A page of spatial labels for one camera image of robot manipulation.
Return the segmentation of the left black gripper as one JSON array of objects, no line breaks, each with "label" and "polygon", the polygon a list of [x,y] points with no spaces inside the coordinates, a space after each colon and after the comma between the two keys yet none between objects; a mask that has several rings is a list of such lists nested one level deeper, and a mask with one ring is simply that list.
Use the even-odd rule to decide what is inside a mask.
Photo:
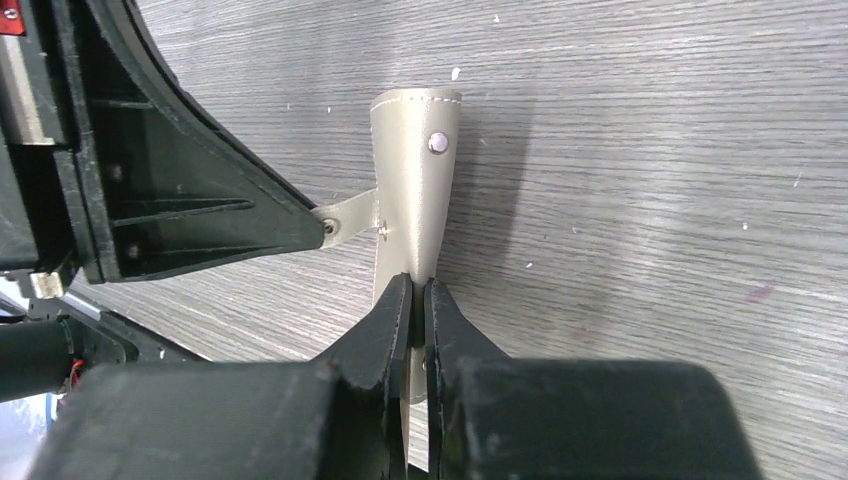
[{"label": "left black gripper", "polygon": [[1,275],[23,297],[79,265],[152,281],[316,250],[313,207],[180,87],[134,2],[2,2]]}]

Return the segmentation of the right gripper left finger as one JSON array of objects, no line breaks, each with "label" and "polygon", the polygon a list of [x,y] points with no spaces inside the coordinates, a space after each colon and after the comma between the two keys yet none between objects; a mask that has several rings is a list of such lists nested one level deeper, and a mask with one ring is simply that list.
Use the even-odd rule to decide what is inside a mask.
[{"label": "right gripper left finger", "polygon": [[307,362],[143,362],[83,376],[32,479],[404,479],[413,284]]}]

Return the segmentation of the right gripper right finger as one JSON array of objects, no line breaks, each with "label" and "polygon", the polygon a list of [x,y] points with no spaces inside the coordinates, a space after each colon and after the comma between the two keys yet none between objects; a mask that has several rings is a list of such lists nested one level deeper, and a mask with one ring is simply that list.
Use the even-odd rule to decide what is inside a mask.
[{"label": "right gripper right finger", "polygon": [[513,358],[424,289],[433,479],[759,479],[716,377],[692,363]]}]

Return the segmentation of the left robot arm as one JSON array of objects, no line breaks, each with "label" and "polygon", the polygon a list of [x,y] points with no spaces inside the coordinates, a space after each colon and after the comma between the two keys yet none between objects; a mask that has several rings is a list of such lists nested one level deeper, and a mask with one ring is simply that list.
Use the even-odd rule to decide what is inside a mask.
[{"label": "left robot arm", "polygon": [[316,250],[314,204],[183,90],[133,1],[1,5],[1,397],[191,353],[65,295]]}]

